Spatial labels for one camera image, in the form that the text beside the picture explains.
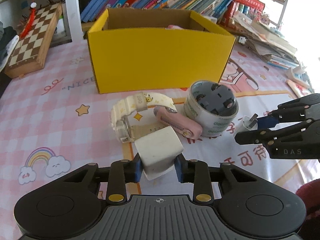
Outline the small white plug adapter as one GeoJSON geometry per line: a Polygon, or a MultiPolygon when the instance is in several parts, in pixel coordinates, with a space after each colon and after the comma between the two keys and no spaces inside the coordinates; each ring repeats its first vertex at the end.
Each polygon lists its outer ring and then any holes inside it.
{"type": "Polygon", "coordinates": [[[258,115],[255,113],[252,116],[244,116],[240,123],[237,125],[235,132],[248,132],[258,129],[258,115]]]}

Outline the white patterned wristwatch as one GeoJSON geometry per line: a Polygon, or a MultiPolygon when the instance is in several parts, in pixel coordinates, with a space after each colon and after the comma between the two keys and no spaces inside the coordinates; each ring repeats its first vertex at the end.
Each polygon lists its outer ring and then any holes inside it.
{"type": "Polygon", "coordinates": [[[133,114],[142,116],[140,112],[152,107],[164,107],[169,113],[177,113],[172,98],[156,92],[138,92],[117,101],[110,111],[110,120],[117,139],[122,143],[136,140],[133,126],[129,123],[129,117],[133,114]]]}

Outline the large white charger block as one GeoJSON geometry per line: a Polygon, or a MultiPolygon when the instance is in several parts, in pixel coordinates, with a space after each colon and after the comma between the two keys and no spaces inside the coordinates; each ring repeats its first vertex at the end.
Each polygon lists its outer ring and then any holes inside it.
{"type": "Polygon", "coordinates": [[[135,141],[135,147],[148,180],[154,180],[174,168],[175,158],[184,147],[170,126],[145,135],[135,141]]]}

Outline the pink rectangular stapler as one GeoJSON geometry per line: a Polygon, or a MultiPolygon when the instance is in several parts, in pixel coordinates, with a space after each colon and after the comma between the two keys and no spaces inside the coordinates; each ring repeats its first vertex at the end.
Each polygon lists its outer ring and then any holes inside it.
{"type": "Polygon", "coordinates": [[[165,107],[161,106],[156,106],[153,109],[153,113],[160,123],[171,126],[185,138],[196,140],[202,134],[202,126],[181,113],[169,112],[165,107]]]}

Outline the clear packing tape roll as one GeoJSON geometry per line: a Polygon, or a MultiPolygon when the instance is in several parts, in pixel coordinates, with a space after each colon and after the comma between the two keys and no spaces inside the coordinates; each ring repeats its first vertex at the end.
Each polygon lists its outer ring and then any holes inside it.
{"type": "Polygon", "coordinates": [[[188,118],[201,125],[203,137],[217,137],[236,117],[239,104],[227,86],[201,80],[190,86],[183,109],[188,118]]]}

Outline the grey toy car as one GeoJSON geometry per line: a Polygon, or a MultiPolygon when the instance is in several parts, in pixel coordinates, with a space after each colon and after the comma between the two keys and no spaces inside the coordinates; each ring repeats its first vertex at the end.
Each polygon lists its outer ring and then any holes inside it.
{"type": "Polygon", "coordinates": [[[218,116],[236,113],[237,101],[230,88],[214,82],[203,83],[195,96],[197,103],[206,111],[218,116]]]}

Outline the messy paper pile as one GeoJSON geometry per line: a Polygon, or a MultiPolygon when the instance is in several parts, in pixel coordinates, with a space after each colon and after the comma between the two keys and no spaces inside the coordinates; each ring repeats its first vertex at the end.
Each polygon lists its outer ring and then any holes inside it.
{"type": "Polygon", "coordinates": [[[284,69],[300,66],[296,48],[266,25],[236,12],[230,20],[230,26],[245,38],[244,44],[267,64],[284,69]]]}

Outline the pink checkered tablecloth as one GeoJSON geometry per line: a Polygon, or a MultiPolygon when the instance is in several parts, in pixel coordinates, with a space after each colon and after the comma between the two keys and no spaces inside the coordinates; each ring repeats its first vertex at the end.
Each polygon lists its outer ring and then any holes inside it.
{"type": "MultiPolygon", "coordinates": [[[[237,44],[222,79],[239,113],[218,137],[181,138],[184,156],[210,166],[228,161],[292,192],[318,179],[317,160],[275,160],[263,146],[234,141],[244,116],[294,98],[284,72],[237,44]]],[[[135,146],[119,142],[110,122],[110,109],[125,97],[97,92],[86,41],[50,49],[43,70],[11,81],[1,97],[1,239],[20,237],[14,206],[26,193],[87,163],[133,158],[135,146]]]]}

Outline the yellow cardboard box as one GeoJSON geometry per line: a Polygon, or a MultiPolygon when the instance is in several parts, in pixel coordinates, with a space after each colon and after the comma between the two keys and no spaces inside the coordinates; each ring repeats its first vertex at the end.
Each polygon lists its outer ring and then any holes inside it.
{"type": "Polygon", "coordinates": [[[219,82],[235,37],[191,10],[106,9],[87,33],[99,93],[219,82]],[[178,25],[183,30],[167,29],[178,25]]]}

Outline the red dictionary book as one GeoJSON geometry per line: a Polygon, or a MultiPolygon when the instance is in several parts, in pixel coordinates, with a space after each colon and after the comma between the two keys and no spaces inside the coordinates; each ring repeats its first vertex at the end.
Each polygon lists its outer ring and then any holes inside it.
{"type": "Polygon", "coordinates": [[[259,0],[231,0],[223,11],[220,24],[225,27],[228,26],[237,11],[253,19],[259,18],[264,9],[265,4],[259,0]]]}

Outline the pink plush pig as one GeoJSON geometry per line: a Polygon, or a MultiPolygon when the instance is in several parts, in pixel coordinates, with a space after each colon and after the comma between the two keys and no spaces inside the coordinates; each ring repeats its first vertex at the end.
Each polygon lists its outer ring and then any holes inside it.
{"type": "Polygon", "coordinates": [[[167,26],[167,29],[174,29],[174,30],[183,30],[183,28],[181,28],[180,26],[178,25],[169,25],[167,26]]]}

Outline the wooden chessboard box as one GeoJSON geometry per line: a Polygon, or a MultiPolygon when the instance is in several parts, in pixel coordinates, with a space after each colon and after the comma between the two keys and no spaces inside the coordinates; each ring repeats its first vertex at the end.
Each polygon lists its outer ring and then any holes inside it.
{"type": "Polygon", "coordinates": [[[31,30],[24,39],[19,39],[4,68],[4,73],[8,77],[14,79],[44,68],[48,49],[61,15],[61,3],[36,10],[31,30]]]}

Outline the pile of clothes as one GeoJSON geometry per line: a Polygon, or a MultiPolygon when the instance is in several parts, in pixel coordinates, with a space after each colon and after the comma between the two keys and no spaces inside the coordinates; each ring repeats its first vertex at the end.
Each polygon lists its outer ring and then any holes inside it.
{"type": "Polygon", "coordinates": [[[10,55],[15,49],[17,43],[19,41],[19,36],[17,32],[13,29],[13,27],[3,27],[3,23],[1,22],[1,71],[6,66],[10,55]]]}

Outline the red tassel ornament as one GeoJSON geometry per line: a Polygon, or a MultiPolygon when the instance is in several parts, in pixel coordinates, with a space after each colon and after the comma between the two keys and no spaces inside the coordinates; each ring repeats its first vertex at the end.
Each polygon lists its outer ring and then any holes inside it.
{"type": "Polygon", "coordinates": [[[25,25],[25,28],[20,33],[20,39],[24,39],[28,35],[29,31],[31,30],[31,26],[35,20],[36,6],[37,6],[36,2],[32,2],[30,5],[30,15],[25,25]]]}

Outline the white bookshelf frame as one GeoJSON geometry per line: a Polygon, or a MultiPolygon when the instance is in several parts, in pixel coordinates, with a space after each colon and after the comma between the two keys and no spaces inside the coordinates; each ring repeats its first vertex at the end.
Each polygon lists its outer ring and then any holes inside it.
{"type": "Polygon", "coordinates": [[[79,0],[65,0],[67,20],[72,42],[83,40],[80,20],[79,0]]]}

